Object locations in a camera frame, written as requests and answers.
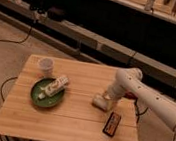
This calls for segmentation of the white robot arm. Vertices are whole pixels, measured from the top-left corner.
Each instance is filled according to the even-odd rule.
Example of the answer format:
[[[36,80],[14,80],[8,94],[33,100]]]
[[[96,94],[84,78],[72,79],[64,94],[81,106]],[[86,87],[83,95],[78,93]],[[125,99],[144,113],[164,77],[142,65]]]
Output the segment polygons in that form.
[[[106,90],[109,98],[119,100],[126,92],[132,92],[175,133],[176,141],[176,103],[144,85],[142,75],[139,68],[119,68]]]

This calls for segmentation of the red object behind arm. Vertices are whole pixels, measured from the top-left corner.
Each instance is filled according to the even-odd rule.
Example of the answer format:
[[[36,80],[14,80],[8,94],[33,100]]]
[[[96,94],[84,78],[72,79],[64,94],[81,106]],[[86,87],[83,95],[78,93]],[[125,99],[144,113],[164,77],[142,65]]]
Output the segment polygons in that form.
[[[135,96],[132,92],[126,92],[125,98],[134,100],[134,99],[137,99],[137,96]]]

